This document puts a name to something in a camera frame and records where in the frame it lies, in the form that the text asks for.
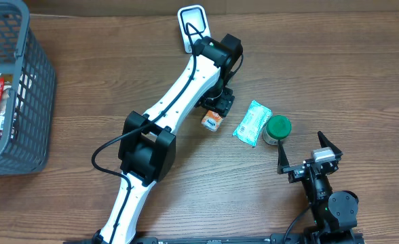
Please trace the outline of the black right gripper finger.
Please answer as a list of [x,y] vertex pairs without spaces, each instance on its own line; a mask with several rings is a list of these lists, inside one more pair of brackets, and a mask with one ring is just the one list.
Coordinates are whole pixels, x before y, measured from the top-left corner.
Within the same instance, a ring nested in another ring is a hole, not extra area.
[[284,146],[281,140],[278,140],[278,174],[286,174],[288,172],[288,168],[290,167]]
[[336,156],[342,155],[342,151],[338,149],[321,131],[318,131],[318,138],[322,148],[329,147]]

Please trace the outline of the orange small carton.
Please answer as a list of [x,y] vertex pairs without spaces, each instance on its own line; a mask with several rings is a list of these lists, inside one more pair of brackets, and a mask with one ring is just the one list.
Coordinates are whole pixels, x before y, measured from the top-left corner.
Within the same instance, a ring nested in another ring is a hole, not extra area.
[[202,119],[202,125],[210,131],[216,132],[224,118],[218,113],[209,110]]

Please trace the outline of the green lid jar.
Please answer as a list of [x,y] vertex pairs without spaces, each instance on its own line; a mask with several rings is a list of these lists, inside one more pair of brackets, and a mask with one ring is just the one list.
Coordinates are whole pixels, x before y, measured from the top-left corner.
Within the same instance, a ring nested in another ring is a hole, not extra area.
[[287,138],[292,131],[290,120],[283,115],[272,116],[265,124],[262,137],[270,145],[277,145],[279,140]]

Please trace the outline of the teal snack packet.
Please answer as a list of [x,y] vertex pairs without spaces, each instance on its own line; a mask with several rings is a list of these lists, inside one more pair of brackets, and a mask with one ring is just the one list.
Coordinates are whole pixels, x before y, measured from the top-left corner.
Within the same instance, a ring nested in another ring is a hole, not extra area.
[[263,127],[271,116],[272,111],[269,108],[253,100],[232,136],[236,136],[242,142],[255,147]]

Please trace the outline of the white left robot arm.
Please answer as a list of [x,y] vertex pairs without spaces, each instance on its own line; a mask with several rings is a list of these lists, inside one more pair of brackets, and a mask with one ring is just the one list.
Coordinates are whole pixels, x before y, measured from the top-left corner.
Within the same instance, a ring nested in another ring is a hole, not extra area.
[[170,171],[176,156],[176,134],[192,109],[201,106],[226,117],[234,101],[227,87],[241,64],[240,39],[227,34],[221,41],[200,37],[192,43],[192,55],[182,75],[166,94],[143,114],[132,111],[122,134],[103,144],[118,142],[121,179],[111,215],[92,237],[93,243],[131,243],[138,217],[151,189]]

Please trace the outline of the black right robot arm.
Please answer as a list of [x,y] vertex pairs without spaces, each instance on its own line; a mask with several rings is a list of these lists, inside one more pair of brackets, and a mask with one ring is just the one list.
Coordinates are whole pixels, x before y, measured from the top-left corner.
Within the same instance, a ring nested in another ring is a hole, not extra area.
[[[289,164],[282,141],[278,142],[277,172],[286,174],[290,183],[301,182],[308,200],[308,206],[291,222],[282,242],[364,244],[363,235],[353,231],[357,227],[359,198],[349,190],[335,192],[328,180],[328,175],[339,169],[343,152],[321,131],[318,139],[321,148],[313,150],[309,159],[295,166]],[[308,211],[315,224],[291,237],[290,231]]]

